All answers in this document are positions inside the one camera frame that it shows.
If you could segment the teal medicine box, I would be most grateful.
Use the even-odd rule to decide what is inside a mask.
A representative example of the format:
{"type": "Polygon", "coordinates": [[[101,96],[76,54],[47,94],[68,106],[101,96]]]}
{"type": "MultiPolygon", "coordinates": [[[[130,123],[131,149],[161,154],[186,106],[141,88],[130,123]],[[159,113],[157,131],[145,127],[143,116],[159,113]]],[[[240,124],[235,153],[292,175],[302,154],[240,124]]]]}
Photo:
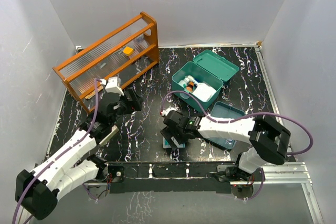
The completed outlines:
{"type": "Polygon", "coordinates": [[[206,49],[173,75],[172,90],[176,96],[201,112],[202,109],[206,110],[218,98],[222,87],[228,84],[229,80],[238,71],[239,67],[237,65],[206,49]],[[192,76],[197,81],[196,86],[199,83],[208,84],[216,90],[216,93],[209,101],[200,101],[191,92],[186,91],[184,87],[179,85],[179,82],[186,76],[192,76]]]}

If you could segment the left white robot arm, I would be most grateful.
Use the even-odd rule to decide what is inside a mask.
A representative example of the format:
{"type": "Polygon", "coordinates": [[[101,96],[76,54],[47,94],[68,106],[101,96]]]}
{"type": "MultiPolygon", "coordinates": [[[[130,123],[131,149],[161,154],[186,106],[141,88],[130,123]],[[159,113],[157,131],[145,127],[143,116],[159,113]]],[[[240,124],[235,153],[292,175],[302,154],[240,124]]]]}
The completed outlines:
{"type": "Polygon", "coordinates": [[[63,196],[95,179],[108,177],[107,162],[87,153],[106,145],[118,132],[117,120],[141,111],[143,99],[133,88],[122,94],[106,93],[73,136],[57,152],[32,171],[22,170],[16,177],[15,201],[31,217],[43,220],[63,196]]]}

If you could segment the white gauze packet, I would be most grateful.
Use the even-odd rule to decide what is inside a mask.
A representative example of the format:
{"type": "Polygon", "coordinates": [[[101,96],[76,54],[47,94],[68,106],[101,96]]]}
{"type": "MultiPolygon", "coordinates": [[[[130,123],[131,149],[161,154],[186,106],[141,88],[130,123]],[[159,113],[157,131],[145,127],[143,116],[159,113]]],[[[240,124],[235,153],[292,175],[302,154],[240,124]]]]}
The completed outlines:
{"type": "Polygon", "coordinates": [[[213,87],[206,83],[199,83],[192,94],[200,101],[207,102],[213,97],[215,93],[216,90],[213,87]]]}

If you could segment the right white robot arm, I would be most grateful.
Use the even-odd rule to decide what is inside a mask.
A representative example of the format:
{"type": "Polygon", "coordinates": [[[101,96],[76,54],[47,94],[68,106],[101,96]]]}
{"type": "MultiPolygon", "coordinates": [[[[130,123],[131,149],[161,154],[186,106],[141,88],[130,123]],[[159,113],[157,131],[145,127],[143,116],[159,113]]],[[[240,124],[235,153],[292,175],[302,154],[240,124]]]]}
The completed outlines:
{"type": "Polygon", "coordinates": [[[222,181],[248,180],[267,163],[282,165],[285,162],[291,133],[269,115],[244,119],[221,119],[209,115],[188,117],[174,109],[166,109],[161,115],[165,127],[160,132],[173,150],[195,138],[228,138],[252,145],[238,155],[234,166],[215,174],[222,181]]]}

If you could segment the brown medicine bottle orange cap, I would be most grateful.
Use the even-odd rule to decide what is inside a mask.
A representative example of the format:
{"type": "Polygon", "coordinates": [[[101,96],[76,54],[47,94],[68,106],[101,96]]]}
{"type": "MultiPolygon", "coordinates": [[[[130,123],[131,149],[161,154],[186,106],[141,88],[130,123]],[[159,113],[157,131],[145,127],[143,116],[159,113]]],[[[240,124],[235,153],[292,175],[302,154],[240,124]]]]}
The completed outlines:
{"type": "Polygon", "coordinates": [[[185,90],[188,91],[188,92],[193,92],[195,89],[196,89],[196,84],[193,83],[193,82],[189,82],[186,87],[185,87],[185,90]]]}

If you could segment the blue-grey divider tray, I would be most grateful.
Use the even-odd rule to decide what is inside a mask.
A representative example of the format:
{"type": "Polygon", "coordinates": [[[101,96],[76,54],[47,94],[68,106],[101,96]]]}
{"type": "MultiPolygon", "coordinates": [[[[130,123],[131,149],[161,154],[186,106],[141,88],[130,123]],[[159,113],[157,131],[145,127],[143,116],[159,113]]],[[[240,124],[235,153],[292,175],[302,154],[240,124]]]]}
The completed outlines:
{"type": "MultiPolygon", "coordinates": [[[[223,102],[216,102],[212,111],[211,117],[214,118],[229,118],[229,119],[237,119],[244,116],[245,113],[233,106],[224,104],[223,102]]],[[[236,145],[236,140],[228,139],[228,138],[218,138],[212,137],[208,139],[212,144],[216,147],[230,151],[236,145]]]]}

